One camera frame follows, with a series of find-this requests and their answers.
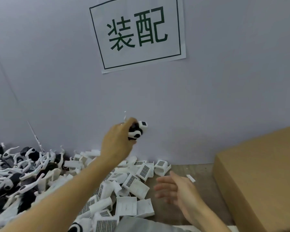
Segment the brown cardboard box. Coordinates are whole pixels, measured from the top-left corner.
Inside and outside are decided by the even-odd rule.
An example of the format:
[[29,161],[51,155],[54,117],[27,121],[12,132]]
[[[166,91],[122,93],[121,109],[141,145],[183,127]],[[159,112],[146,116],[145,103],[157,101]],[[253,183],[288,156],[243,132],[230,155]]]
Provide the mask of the brown cardboard box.
[[213,174],[240,232],[290,231],[290,127],[220,152]]

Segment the white paper sign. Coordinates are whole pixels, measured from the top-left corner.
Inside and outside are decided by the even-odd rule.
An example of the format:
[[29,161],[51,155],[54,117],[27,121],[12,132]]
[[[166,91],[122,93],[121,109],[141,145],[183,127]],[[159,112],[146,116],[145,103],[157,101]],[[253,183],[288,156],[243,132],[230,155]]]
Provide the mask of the white paper sign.
[[100,0],[89,9],[102,73],[186,58],[182,0]]

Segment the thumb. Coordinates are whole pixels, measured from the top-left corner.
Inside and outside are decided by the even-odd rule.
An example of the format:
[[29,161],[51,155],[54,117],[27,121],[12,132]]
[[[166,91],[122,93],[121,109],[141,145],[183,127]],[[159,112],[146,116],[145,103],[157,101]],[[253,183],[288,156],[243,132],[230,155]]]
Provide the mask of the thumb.
[[179,175],[177,175],[173,171],[170,171],[170,176],[177,186],[180,185],[180,183],[182,182],[182,179]]

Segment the wooden table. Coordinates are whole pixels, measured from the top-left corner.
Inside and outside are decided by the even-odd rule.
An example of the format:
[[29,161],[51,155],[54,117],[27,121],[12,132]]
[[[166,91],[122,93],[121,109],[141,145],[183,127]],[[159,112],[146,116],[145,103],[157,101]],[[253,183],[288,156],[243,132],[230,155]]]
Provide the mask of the wooden table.
[[[180,176],[186,177],[187,174],[190,174],[196,180],[194,184],[205,203],[227,226],[235,225],[228,207],[220,194],[215,179],[213,178],[212,168],[213,164],[189,164],[172,165],[171,170]],[[190,225],[176,206],[166,204],[163,200],[155,198],[153,187],[156,184],[157,177],[158,175],[154,175],[153,178],[148,178],[146,181],[146,185],[150,187],[146,199],[151,199],[155,211],[155,216],[148,217],[147,219],[175,226]]]

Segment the person's left arm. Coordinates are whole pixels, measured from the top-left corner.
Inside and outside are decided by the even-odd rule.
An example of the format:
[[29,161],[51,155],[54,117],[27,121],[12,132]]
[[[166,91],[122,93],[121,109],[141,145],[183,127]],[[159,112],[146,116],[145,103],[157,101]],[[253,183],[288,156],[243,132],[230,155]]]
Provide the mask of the person's left arm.
[[132,150],[135,140],[128,140],[129,127],[137,122],[113,126],[101,145],[101,156],[80,174],[41,200],[37,205],[2,228],[1,232],[67,232],[82,207],[112,171]]

